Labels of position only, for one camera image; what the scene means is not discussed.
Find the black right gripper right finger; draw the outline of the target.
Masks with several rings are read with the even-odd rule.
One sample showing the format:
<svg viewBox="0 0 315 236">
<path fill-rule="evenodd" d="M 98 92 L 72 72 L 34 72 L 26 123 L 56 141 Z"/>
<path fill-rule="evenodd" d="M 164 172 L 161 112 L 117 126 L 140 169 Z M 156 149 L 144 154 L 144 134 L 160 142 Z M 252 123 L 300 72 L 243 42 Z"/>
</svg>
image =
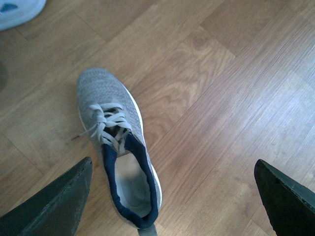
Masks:
<svg viewBox="0 0 315 236">
<path fill-rule="evenodd" d="M 257 160 L 254 178 L 273 230 L 278 236 L 315 234 L 315 193 L 266 161 Z"/>
</svg>

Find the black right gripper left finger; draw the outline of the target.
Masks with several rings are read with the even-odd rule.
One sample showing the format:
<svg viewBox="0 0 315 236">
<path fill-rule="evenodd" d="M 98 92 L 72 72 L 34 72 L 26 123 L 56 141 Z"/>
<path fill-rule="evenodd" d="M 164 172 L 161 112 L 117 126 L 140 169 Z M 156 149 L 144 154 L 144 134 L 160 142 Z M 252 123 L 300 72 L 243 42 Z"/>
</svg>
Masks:
<svg viewBox="0 0 315 236">
<path fill-rule="evenodd" d="M 73 236 L 90 192 L 93 163 L 85 157 L 0 218 L 2 236 Z"/>
</svg>

